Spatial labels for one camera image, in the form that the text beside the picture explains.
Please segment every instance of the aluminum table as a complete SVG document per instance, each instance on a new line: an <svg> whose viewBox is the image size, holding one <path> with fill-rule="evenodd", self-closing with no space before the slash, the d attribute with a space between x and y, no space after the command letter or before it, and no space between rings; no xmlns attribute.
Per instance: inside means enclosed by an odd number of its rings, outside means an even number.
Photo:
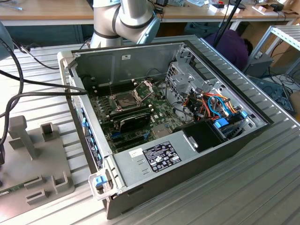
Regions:
<svg viewBox="0 0 300 225"><path fill-rule="evenodd" d="M251 141L237 155L166 191L113 220L106 220L102 202L93 199L87 183L90 174L76 129L63 97L30 97L20 101L13 115L24 115L28 127L51 121L60 128L75 183L75 192L3 224L102 224L102 225L233 225L299 224L300 131L299 123L259 90L231 63L196 36L162 37L154 42L189 40L228 76L273 121L272 127ZM78 49L67 45L34 49L32 53L56 66L59 51ZM27 79L61 83L58 71L43 68L16 52ZM0 62L2 70L17 74L13 61ZM205 75L207 69L199 67ZM0 77L0 93L17 93L18 82ZM50 90L25 85L24 91Z"/></svg>

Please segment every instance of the electronic equipment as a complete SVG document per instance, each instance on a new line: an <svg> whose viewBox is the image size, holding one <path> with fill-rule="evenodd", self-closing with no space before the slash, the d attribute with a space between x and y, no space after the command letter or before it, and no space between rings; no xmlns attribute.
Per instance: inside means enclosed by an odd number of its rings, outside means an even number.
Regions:
<svg viewBox="0 0 300 225"><path fill-rule="evenodd" d="M245 74L253 77L262 77L269 69L274 59L269 55L262 53L262 55L257 59L253 59L250 62L248 68L245 69Z"/></svg>
<svg viewBox="0 0 300 225"><path fill-rule="evenodd" d="M295 115L296 112L291 104L289 94L284 85L274 82L250 77L250 79L275 102L282 106L290 115Z"/></svg>
<svg viewBox="0 0 300 225"><path fill-rule="evenodd" d="M72 96L74 119L97 170L92 193L108 219L233 156L272 123L188 41L58 58L70 84L89 91Z"/></svg>

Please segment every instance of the power supply label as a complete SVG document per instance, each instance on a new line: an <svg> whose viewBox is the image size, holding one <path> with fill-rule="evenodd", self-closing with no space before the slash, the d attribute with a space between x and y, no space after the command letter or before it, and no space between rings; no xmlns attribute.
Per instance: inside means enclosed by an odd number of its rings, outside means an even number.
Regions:
<svg viewBox="0 0 300 225"><path fill-rule="evenodd" d="M181 162L180 157L170 142L156 145L152 148L143 150L142 152L147 158L152 170L156 173L175 163Z"/></svg>

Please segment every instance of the wire bundle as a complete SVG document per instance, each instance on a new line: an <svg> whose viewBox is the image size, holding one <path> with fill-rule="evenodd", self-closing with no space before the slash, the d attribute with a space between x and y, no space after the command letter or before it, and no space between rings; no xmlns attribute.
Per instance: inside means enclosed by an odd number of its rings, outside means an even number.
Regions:
<svg viewBox="0 0 300 225"><path fill-rule="evenodd" d="M67 86L67 85L37 82L37 81L31 81L31 80L24 79L22 68L21 68L20 63L19 63L17 57L15 56L14 52L10 49L10 47L6 44L6 42L2 38L0 38L0 44L2 44L5 47L5 49L9 52L9 54L13 58L16 66L17 66L18 72L19 72L19 77L11 75L11 74L9 74L5 71L2 71L2 70L0 70L0 74L4 75L6 77L9 77L9 78L20 81L20 88L19 88L18 94L9 99L9 101L6 105L5 112L0 115L0 118L3 117L3 116L5 117L4 131L3 131L2 138L0 139L0 145L3 145L6 138L7 138L7 135L8 135L9 113L15 107L15 105L18 103L20 98L28 97L28 96L75 96L75 95L86 95L87 91L84 90L84 89L81 89L81 88ZM24 82L31 83L31 84L37 84L37 85L66 88L66 89L69 89L69 90L76 90L77 92L26 92L26 93L22 93Z"/></svg>

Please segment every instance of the gray plastic part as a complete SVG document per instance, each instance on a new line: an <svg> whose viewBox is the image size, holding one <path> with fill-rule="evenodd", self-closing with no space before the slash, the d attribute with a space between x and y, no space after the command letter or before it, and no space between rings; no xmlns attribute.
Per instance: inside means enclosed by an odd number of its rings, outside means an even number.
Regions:
<svg viewBox="0 0 300 225"><path fill-rule="evenodd" d="M14 132L18 129L18 126L15 126L18 123L26 124L23 117L19 117L19 121L15 120L11 124L10 131ZM0 170L0 178L3 182L0 187L2 215L0 223L74 191L75 187L58 127L50 125L53 139L46 137L46 142L41 133L44 129L44 134L47 136L50 131L49 125L42 125L42 128L28 131L28 137L40 153L35 160L31 160L20 138L13 140L10 136L7 137L4 143L5 164Z"/></svg>
<svg viewBox="0 0 300 225"><path fill-rule="evenodd" d="M24 184L24 187L26 187L26 189L34 188L38 185L43 184L43 182L44 182L43 177L39 176L39 177L33 179L33 181Z"/></svg>
<svg viewBox="0 0 300 225"><path fill-rule="evenodd" d="M52 123L45 123L41 125L41 132L45 142L55 138L52 126Z"/></svg>
<svg viewBox="0 0 300 225"><path fill-rule="evenodd" d="M13 132L13 137L20 137L21 141L25 145L27 151L29 152L31 159L37 159L39 156L38 150L34 147L27 131L27 122L24 116L16 116L9 119L9 130Z"/></svg>
<svg viewBox="0 0 300 225"><path fill-rule="evenodd" d="M47 198L47 195L45 193L45 190L41 189L41 190L31 193L30 195L27 195L26 202L29 205L33 205L35 203L45 200L46 198Z"/></svg>
<svg viewBox="0 0 300 225"><path fill-rule="evenodd" d="M63 172L62 178L56 180L54 176L51 176L51 180L56 193L63 192L69 188L70 183L65 172Z"/></svg>

